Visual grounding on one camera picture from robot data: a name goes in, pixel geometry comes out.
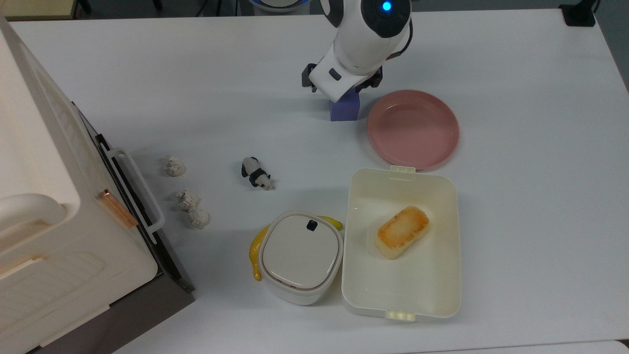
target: table surface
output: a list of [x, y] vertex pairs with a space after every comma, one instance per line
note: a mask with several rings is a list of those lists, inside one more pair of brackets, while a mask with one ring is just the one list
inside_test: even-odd
[[[335, 29], [322, 16], [13, 23], [66, 95], [136, 158], [190, 273], [195, 303], [118, 353], [407, 353], [629, 338], [629, 95], [598, 26], [559, 10], [413, 13], [408, 51], [329, 122], [300, 73]], [[340, 277], [298, 306], [252, 276], [248, 248], [278, 215], [344, 222], [360, 168], [388, 169], [366, 116], [399, 89], [451, 107], [451, 160], [429, 171], [459, 196], [462, 304], [395, 323], [342, 306]], [[164, 174], [165, 156], [187, 166]], [[277, 190], [240, 176], [255, 156]], [[174, 193], [212, 222], [191, 229]]]

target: yellow banana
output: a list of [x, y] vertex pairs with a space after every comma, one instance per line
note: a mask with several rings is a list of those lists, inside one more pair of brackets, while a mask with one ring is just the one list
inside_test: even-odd
[[[341, 224], [336, 219], [332, 219], [329, 216], [319, 216], [323, 220], [329, 222], [332, 226], [336, 227], [339, 231], [343, 229], [343, 224]], [[260, 268], [258, 268], [258, 253], [260, 252], [260, 246], [262, 245], [262, 240], [264, 240], [264, 236], [267, 234], [269, 230], [269, 226], [265, 227], [260, 231], [256, 237], [251, 242], [251, 247], [249, 247], [249, 260], [251, 261], [251, 265], [253, 266], [253, 277], [257, 281], [262, 280], [262, 275], [260, 274]]]
[[269, 230], [269, 226], [270, 225], [267, 225], [267, 227], [260, 231], [255, 239], [253, 239], [251, 247], [249, 247], [249, 260], [251, 261], [251, 265], [253, 266], [253, 277], [257, 281], [262, 280], [262, 274], [260, 274], [260, 269], [258, 269], [258, 252], [260, 252], [260, 245], [262, 244], [262, 240]]

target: black button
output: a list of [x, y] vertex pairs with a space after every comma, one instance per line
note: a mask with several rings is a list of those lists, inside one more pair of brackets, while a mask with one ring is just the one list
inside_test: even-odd
[[341, 80], [341, 74], [337, 73], [337, 71], [336, 71], [336, 70], [334, 70], [334, 68], [330, 69], [330, 71], [328, 71], [328, 72], [330, 73], [330, 76], [331, 76], [334, 80], [336, 80], [336, 81]]
[[314, 220], [310, 220], [310, 221], [308, 222], [308, 225], [306, 225], [306, 228], [307, 228], [308, 230], [310, 230], [310, 231], [314, 231], [314, 230], [316, 229], [316, 226], [317, 226], [317, 225], [318, 225], [318, 224], [317, 224], [317, 222], [316, 222], [316, 221], [314, 221]]

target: container lid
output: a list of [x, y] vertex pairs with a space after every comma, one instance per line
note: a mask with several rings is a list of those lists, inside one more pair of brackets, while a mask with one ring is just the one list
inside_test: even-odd
[[367, 133], [385, 160], [426, 170], [452, 155], [459, 142], [459, 123], [437, 97], [406, 89], [389, 93], [374, 105]]
[[262, 266], [275, 280], [291, 287], [312, 289], [323, 284], [337, 261], [337, 232], [305, 213], [276, 222], [261, 250]]

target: panda toy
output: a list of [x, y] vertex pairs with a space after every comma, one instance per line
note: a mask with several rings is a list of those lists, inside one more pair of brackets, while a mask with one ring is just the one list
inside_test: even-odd
[[262, 187], [265, 190], [274, 190], [275, 186], [273, 185], [273, 181], [271, 181], [271, 175], [267, 174], [260, 167], [260, 163], [258, 159], [255, 157], [246, 157], [242, 161], [242, 169], [241, 173], [243, 177], [249, 177], [249, 182], [254, 187]]

